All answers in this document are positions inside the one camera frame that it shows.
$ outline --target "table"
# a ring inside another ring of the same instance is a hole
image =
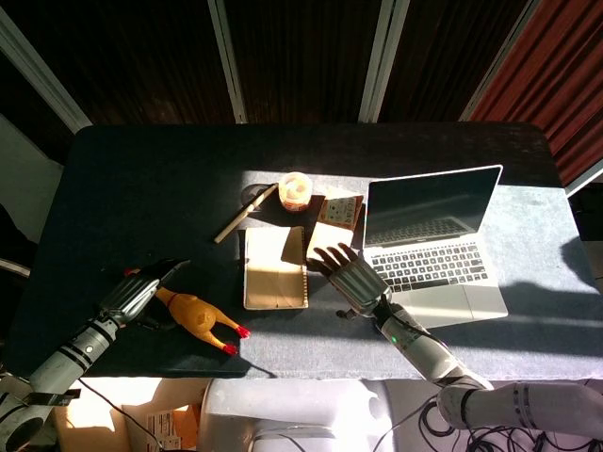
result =
[[[239,236],[212,237],[257,185],[301,170],[317,192],[364,192],[371,178],[501,163],[482,225],[509,316],[434,332],[488,379],[603,377],[603,300],[546,140],[517,123],[316,126],[95,126],[77,134],[8,339],[8,369],[27,377],[94,314],[127,266],[192,265],[168,287],[196,294],[250,328],[229,358],[186,331],[130,326],[96,376],[418,378],[370,322],[335,316],[346,302],[310,274],[310,308],[242,308]],[[320,204],[285,214],[276,197],[242,225],[311,227]],[[169,319],[154,301],[151,312]],[[236,343],[236,335],[215,333]]]

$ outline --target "robotic arm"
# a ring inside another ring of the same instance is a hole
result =
[[[29,378],[0,380],[0,452],[14,452],[41,429],[55,406],[76,396],[68,391],[115,341],[116,331],[134,320],[157,288],[187,261],[164,260],[130,274],[100,304],[73,339],[61,346]]]
[[[372,318],[383,336],[442,390],[437,407],[455,428],[534,428],[603,439],[603,396],[572,383],[514,382],[494,389],[452,355],[401,306],[391,289],[349,247],[315,249],[313,263],[348,300],[354,315]]]

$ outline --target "silver laptop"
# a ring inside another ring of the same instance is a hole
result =
[[[507,315],[480,226],[502,166],[373,181],[363,255],[426,328]]]

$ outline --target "spiral notebook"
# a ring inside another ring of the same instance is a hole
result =
[[[302,226],[245,231],[246,309],[307,308],[307,281]]]

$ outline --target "floor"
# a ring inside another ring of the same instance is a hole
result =
[[[2,168],[0,202],[6,206],[17,226],[27,237],[38,242],[57,189],[62,167],[43,156],[27,138],[23,137],[18,130],[14,129],[9,122],[0,116],[0,168]],[[598,278],[596,281],[599,290],[603,293],[603,242],[586,242],[584,245],[592,263],[594,276]],[[144,417],[148,410],[174,408],[191,401],[200,400],[203,388],[207,384],[204,379],[88,380],[90,384],[98,386],[98,389],[108,395],[117,397],[119,397],[119,394],[116,395],[116,391],[119,392],[120,387],[125,388],[126,396],[125,398],[122,397],[120,403],[127,405],[131,414],[142,422],[145,422]],[[123,380],[123,382],[118,384],[117,380]],[[597,391],[603,392],[603,381],[588,381],[588,384],[596,388]],[[159,385],[163,389],[160,398],[156,399],[155,389]],[[435,388],[423,381],[391,380],[387,382],[387,385],[393,395],[392,420],[394,422],[402,419],[420,406],[427,398],[435,394]],[[80,427],[82,429],[78,429],[71,426],[72,431],[70,433],[75,437],[76,444],[81,444],[77,441],[90,443],[90,435],[98,434],[101,439],[94,442],[101,445],[102,450],[132,450],[133,452],[145,450],[142,448],[144,435],[131,426],[126,428],[125,421],[116,419],[116,413],[111,413],[111,409],[104,401],[87,390],[83,393],[83,399],[95,404],[94,410],[86,409],[86,412],[95,414],[91,422],[110,422],[110,428],[82,426]],[[64,417],[57,419],[58,422],[65,422]],[[429,419],[434,427],[444,427],[444,421],[438,418],[435,412],[430,413]],[[56,438],[56,434],[56,431],[50,426],[38,438],[38,443],[52,443]],[[395,436],[399,450],[404,451],[460,451],[465,450],[467,442],[466,433],[463,433],[456,442],[456,446],[454,446],[455,432],[452,436],[445,438],[428,438],[432,444],[432,448],[430,448],[418,431],[416,416],[401,425],[395,431]],[[507,439],[502,435],[492,435],[488,439],[498,444],[502,450],[508,450]],[[524,450],[532,450],[532,443],[524,434],[517,433],[516,440]],[[580,438],[564,435],[557,435],[551,440],[565,448],[577,447],[584,443]],[[63,450],[78,450],[78,446],[74,449],[63,448]],[[557,449],[547,445],[543,450]]]

